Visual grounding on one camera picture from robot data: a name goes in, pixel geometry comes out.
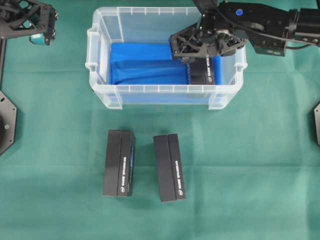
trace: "blue cloth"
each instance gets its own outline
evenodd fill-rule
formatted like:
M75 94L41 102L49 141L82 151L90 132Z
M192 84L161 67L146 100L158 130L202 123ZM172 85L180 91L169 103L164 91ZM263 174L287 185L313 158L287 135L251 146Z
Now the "blue cloth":
M221 59L213 62L216 83L221 84L221 70L215 67L221 68ZM172 60L169 44L113 43L110 84L187 85L188 71L180 60Z

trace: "black rectangular box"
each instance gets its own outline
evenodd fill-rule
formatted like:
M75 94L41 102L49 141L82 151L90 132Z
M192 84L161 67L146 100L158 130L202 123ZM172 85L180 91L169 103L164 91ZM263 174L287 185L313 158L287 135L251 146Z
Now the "black rectangular box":
M189 63L188 81L191 85L214 85L214 63L211 58L196 58L194 62Z
M186 199L177 134L153 137L161 202Z
M132 194L135 142L131 131L109 130L103 195L127 197Z

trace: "transparent storage box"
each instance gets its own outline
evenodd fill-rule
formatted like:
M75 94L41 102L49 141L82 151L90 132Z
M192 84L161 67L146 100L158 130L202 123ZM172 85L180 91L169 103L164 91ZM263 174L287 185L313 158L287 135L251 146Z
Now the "transparent storage box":
M223 85L110 85L112 43L168 43L169 36L196 23L196 7L101 7L87 31L89 83L109 109L123 104L208 105L225 108L241 89L246 49L222 58Z

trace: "green fabric surface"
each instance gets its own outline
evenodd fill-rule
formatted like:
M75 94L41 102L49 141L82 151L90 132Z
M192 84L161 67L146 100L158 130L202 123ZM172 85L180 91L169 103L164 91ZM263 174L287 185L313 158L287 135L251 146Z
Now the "green fabric surface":
M3 240L320 239L320 50L257 55L223 110L107 109L89 86L87 29L107 6L192 6L191 0L48 0L56 41L7 42L2 90L18 108L16 143L0 157ZM241 2L257 3L262 0ZM315 0L265 0L285 10ZM107 132L136 136L133 195L102 196ZM178 133L187 200L160 202L153 136Z

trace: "robotic arm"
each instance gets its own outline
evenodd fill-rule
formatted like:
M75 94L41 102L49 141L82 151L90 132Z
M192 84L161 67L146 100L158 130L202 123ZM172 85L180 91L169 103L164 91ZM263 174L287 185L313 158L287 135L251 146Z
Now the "robotic arm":
M30 36L30 42L49 45L56 38L58 12L35 0L0 0L0 39Z
M249 40L257 54L285 56L286 49L320 47L320 10L285 11L257 3L193 0L200 20L170 36L172 57L185 64L195 58L230 56ZM303 44L290 47L288 42Z

